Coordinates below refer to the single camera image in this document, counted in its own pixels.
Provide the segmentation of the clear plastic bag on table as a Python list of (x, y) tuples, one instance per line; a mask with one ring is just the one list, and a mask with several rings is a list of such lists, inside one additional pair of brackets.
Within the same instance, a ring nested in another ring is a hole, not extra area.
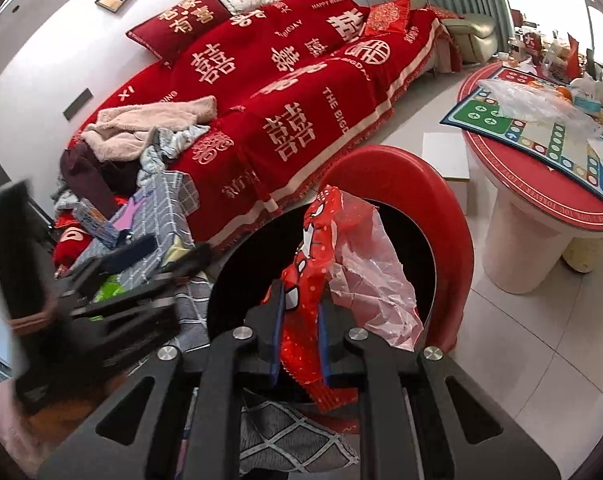
[(596, 139), (603, 133), (601, 124), (555, 90), (501, 79), (480, 80), (478, 86), (497, 101), (502, 117), (539, 125), (558, 124), (565, 127), (570, 136), (579, 136), (583, 140)]

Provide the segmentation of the round red coffee table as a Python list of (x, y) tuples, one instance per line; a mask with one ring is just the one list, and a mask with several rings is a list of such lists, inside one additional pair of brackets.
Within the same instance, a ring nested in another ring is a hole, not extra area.
[(565, 174), (507, 144), (464, 133), (498, 194), (481, 262), (505, 292), (531, 292), (577, 242), (603, 260), (603, 202)]

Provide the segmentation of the small red embroidered cushion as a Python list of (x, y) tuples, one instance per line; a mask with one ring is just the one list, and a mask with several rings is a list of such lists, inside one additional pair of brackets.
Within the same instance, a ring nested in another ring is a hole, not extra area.
[(394, 0), (371, 6), (363, 36), (374, 36), (381, 32), (403, 35), (407, 31), (410, 11), (411, 0)]

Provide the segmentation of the red round trash bin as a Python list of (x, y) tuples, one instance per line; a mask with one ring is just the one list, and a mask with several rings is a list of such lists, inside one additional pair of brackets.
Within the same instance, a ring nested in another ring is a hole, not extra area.
[[(471, 231), (451, 188), (438, 172), (401, 148), (369, 145), (338, 160), (321, 183), (379, 207), (425, 323), (423, 341), (454, 349), (471, 289)], [(207, 311), (211, 338), (239, 326), (292, 262), (303, 238), (298, 206), (266, 222), (231, 253), (213, 285)]]

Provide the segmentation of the grey checked tablecloth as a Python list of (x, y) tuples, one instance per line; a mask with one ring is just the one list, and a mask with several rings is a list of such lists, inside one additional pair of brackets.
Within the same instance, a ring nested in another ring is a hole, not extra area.
[[(118, 230), (127, 230), (134, 240), (152, 234), (157, 248), (131, 268), (110, 278), (97, 293), (127, 292), (145, 284), (150, 274), (183, 257), (195, 247), (185, 215), (198, 205), (192, 179), (181, 171), (155, 174), (112, 217)], [(207, 308), (212, 283), (196, 272), (176, 290), (180, 322), (178, 336), (170, 340), (186, 356), (210, 346)], [(240, 463), (242, 474), (256, 469), (318, 474), (359, 463), (358, 453), (338, 432), (297, 411), (292, 405), (250, 396), (242, 406)]]

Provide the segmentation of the red spider-man snack bag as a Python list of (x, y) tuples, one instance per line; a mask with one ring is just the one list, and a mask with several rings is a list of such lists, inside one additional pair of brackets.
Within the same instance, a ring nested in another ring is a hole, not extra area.
[(280, 362), (322, 413), (358, 400), (355, 389), (332, 389), (321, 373), (319, 305), (324, 289), (350, 310), (356, 326), (412, 351), (424, 326), (375, 206), (336, 186), (315, 196), (303, 217), (303, 241), (280, 274), (286, 313)]

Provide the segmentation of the red sofa cover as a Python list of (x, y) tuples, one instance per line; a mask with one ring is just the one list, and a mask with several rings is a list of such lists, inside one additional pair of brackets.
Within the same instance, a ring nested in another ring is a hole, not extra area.
[(198, 205), (185, 215), (193, 240), (224, 250), (367, 140), (416, 77), (461, 68), (459, 48), (434, 11), (411, 8), (403, 35), (364, 37), (370, 11), (352, 0), (282, 0), (232, 16), (171, 63), (127, 81), (68, 148), (104, 108), (214, 96), (210, 130), (166, 170), (195, 185)]

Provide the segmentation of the dark maroon garment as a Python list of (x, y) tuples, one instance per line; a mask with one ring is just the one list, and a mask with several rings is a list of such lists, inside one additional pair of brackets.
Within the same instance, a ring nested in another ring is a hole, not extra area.
[(141, 165), (132, 162), (100, 162), (84, 141), (62, 153), (60, 173), (78, 198), (88, 200), (106, 219), (120, 208), (117, 198), (130, 198), (138, 189)]

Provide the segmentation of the white grey clothes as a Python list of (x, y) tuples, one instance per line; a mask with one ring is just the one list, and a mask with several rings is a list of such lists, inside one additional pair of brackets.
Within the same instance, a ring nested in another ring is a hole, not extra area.
[(141, 168), (136, 178), (138, 187), (141, 188), (155, 174), (166, 170), (172, 160), (177, 159), (209, 130), (210, 127), (206, 125), (193, 125), (184, 130), (164, 127), (152, 129), (140, 156)]

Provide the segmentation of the large red cushion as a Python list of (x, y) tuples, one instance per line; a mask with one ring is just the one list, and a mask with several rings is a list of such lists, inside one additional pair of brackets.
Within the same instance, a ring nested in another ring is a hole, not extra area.
[(221, 0), (181, 0), (134, 26), (126, 36), (158, 60), (171, 63), (195, 39), (229, 18), (231, 12)]

